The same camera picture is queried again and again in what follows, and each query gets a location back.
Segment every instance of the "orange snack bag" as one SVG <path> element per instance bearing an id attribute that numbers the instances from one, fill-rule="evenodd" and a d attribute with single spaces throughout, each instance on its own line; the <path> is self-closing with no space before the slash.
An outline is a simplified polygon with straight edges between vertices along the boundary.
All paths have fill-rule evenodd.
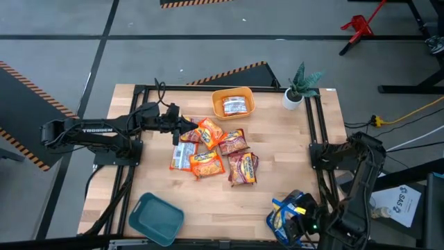
<path id="1" fill-rule="evenodd" d="M 188 122 L 193 122 L 193 123 L 199 122 L 199 120 L 196 118 L 190 118 L 190 117 L 184 117 L 184 118 Z M 198 134 L 197 128 L 192 131 L 188 131 L 180 136 L 181 142 L 199 142 L 199 140 L 200 140 L 200 135 Z"/>
<path id="2" fill-rule="evenodd" d="M 169 169 L 179 169 L 182 171 L 191 171 L 189 157 L 197 153 L 198 144 L 192 142 L 179 142 L 174 147 L 173 160 L 169 165 Z"/>
<path id="3" fill-rule="evenodd" d="M 250 148 L 247 145 L 247 141 L 245 141 L 244 130 L 242 128 L 229 132 L 219 143 L 219 147 L 221 148 L 222 156 Z"/>
<path id="4" fill-rule="evenodd" d="M 200 135 L 200 139 L 207 145 L 209 150 L 212 150 L 226 135 L 223 133 L 222 128 L 208 118 L 200 121 L 198 125 L 197 132 Z"/>
<path id="5" fill-rule="evenodd" d="M 222 159 L 217 155 L 216 150 L 190 156 L 189 162 L 191 171 L 197 179 L 225 173 Z"/>
<path id="6" fill-rule="evenodd" d="M 253 153 L 234 153 L 228 156 L 231 186 L 257 182 L 256 169 L 259 158 Z"/>

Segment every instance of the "gray floor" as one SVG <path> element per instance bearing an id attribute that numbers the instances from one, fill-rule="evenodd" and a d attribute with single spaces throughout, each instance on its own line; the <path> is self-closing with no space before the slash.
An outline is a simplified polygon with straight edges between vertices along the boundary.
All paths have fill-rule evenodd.
<path id="1" fill-rule="evenodd" d="M 422 17 L 435 22 L 426 1 L 415 1 Z M 0 0 L 1 34 L 102 34 L 112 0 Z M 346 0 L 236 0 L 161 10 L 157 0 L 121 0 L 112 35 L 346 35 L 339 27 L 353 15 L 369 16 L 376 3 Z M 406 4 L 385 6 L 372 23 L 378 35 L 419 35 Z M 89 76 L 98 41 L 0 40 L 0 60 L 76 110 Z M 245 40 L 108 41 L 89 100 L 86 118 L 105 117 L 116 83 L 167 84 L 190 81 L 257 61 L 267 61 L 278 80 L 287 85 L 300 64 L 307 71 L 325 70 L 323 88 L 336 88 L 344 120 L 362 122 L 372 114 L 391 120 L 437 99 L 433 95 L 382 95 L 380 84 L 414 85 L 438 69 L 422 42 L 364 41 L 345 57 L 337 53 L 345 42 Z M 425 113 L 444 107 L 444 103 Z M 434 115 L 380 137 L 386 148 L 422 135 L 444 123 Z M 376 135 L 386 128 L 370 128 Z M 444 131 L 415 144 L 444 138 Z M 15 150 L 3 138 L 0 147 Z M 393 157 L 414 166 L 443 157 L 444 147 L 401 151 Z M 73 236 L 83 207 L 85 182 L 91 174 L 92 153 L 77 151 L 49 230 L 50 238 Z M 29 161 L 0 162 L 0 242 L 33 238 L 56 167 L 41 172 Z M 388 171 L 404 167 L 390 159 Z M 372 238 L 392 244 L 413 239 L 384 225 L 372 224 Z"/>

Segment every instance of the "butcher block tabletop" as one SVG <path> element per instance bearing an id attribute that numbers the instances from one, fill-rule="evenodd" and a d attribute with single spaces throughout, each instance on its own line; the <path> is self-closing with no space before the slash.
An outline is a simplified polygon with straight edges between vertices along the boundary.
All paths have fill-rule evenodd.
<path id="1" fill-rule="evenodd" d="M 118 84 L 114 89 L 108 118 L 127 115 L 135 85 Z M 341 108 L 335 89 L 320 89 L 323 114 L 330 143 L 346 139 Z M 242 128 L 250 149 L 259 157 L 257 183 L 231 187 L 228 181 L 230 166 L 222 156 L 226 173 L 202 178 L 199 181 L 189 172 L 170 170 L 173 155 L 172 135 L 153 131 L 142 132 L 142 159 L 135 168 L 128 215 L 139 198 L 152 192 L 161 199 L 182 209 L 185 221 L 178 239 L 275 240 L 265 218 L 272 210 L 271 199 L 283 199 L 292 190 L 309 192 L 320 201 L 316 173 L 311 168 L 308 146 L 311 142 L 307 110 L 302 102 L 296 110 L 282 106 L 282 93 L 255 92 L 256 109 L 251 116 L 219 121 L 213 113 L 210 91 L 166 91 L 164 102 L 174 102 L 184 116 L 209 117 L 224 131 Z M 151 91 L 148 101 L 157 101 Z M 318 141 L 316 105 L 311 100 Z M 160 105 L 160 112 L 167 107 Z M 198 152 L 207 151 L 200 144 Z M 124 170 L 122 182 L 128 168 Z M 110 202 L 116 166 L 105 166 L 92 179 L 78 232 L 83 233 L 99 218 Z M 117 232 L 120 206 L 114 213 L 111 233 Z M 126 220 L 126 237 L 143 237 Z"/>

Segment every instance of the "orange bowl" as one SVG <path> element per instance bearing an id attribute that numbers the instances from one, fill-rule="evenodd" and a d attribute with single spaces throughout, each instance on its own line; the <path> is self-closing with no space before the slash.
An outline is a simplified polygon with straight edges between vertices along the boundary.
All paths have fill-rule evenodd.
<path id="1" fill-rule="evenodd" d="M 223 111 L 223 99 L 226 97 L 245 97 L 247 113 L 240 115 L 225 116 Z M 213 111 L 217 119 L 229 120 L 249 116 L 256 108 L 253 92 L 249 87 L 236 87 L 227 90 L 214 91 L 213 95 Z"/>

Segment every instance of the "white flower pot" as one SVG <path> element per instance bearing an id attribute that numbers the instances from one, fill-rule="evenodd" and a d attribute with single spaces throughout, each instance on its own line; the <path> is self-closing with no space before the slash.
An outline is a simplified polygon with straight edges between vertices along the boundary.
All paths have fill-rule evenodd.
<path id="1" fill-rule="evenodd" d="M 302 103 L 302 101 L 304 101 L 304 97 L 302 97 L 302 99 L 299 101 L 296 101 L 296 102 L 292 101 L 292 100 L 288 99 L 288 97 L 287 97 L 288 91 L 290 91 L 290 89 L 285 90 L 284 97 L 282 98 L 282 105 L 287 110 L 294 110 L 299 106 L 300 103 Z"/>

